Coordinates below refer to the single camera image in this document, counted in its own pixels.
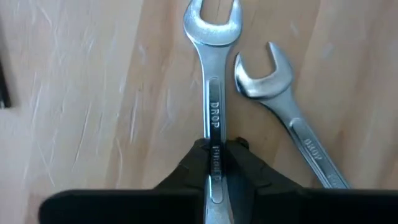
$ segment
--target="metal tool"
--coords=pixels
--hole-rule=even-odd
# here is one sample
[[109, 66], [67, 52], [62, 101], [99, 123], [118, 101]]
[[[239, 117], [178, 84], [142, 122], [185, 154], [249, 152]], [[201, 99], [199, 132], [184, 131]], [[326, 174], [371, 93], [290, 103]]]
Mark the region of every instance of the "metal tool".
[[234, 76], [238, 91], [262, 103], [278, 116], [325, 188], [348, 189], [348, 183], [322, 147], [293, 99], [291, 84], [294, 72], [288, 58], [276, 44], [269, 42], [267, 47], [275, 70], [264, 78], [250, 78], [245, 71], [242, 56], [240, 54], [236, 56]]
[[200, 17], [203, 0], [191, 0], [185, 11], [183, 26], [200, 58], [203, 75], [203, 124], [205, 138], [210, 140], [210, 178], [208, 212], [226, 205], [228, 189], [223, 175], [222, 150], [226, 141], [225, 66], [226, 59], [242, 32], [242, 8], [234, 0], [226, 24], [210, 24]]

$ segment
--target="open-end wrench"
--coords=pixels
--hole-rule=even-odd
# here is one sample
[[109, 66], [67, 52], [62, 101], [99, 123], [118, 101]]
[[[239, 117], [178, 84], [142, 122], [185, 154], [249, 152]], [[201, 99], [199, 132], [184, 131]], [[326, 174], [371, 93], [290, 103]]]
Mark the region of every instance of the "open-end wrench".
[[219, 213], [226, 208], [228, 189], [223, 175], [222, 150], [226, 141], [225, 67], [229, 51], [242, 32], [242, 8], [234, 0], [226, 24], [210, 24], [200, 17], [203, 0], [191, 0], [185, 11], [183, 26], [200, 58], [203, 76], [203, 124], [210, 140], [210, 176], [207, 212]]
[[293, 69], [283, 51], [269, 42], [268, 52], [275, 70], [264, 78], [252, 79], [247, 74], [242, 56], [235, 60], [235, 83], [238, 91], [269, 108], [285, 125], [294, 143], [325, 188], [348, 189], [326, 150], [302, 116], [293, 95]]

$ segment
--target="black tool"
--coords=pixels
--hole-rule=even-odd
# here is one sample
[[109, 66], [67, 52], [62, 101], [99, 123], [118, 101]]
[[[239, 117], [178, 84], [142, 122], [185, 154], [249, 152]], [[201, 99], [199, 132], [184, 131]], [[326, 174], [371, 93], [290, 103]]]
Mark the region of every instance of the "black tool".
[[[56, 194], [41, 205], [40, 223], [203, 223], [209, 147], [196, 141], [153, 190]], [[242, 138], [228, 141], [225, 152], [236, 224], [387, 223], [396, 217], [398, 191], [307, 189], [252, 154]]]

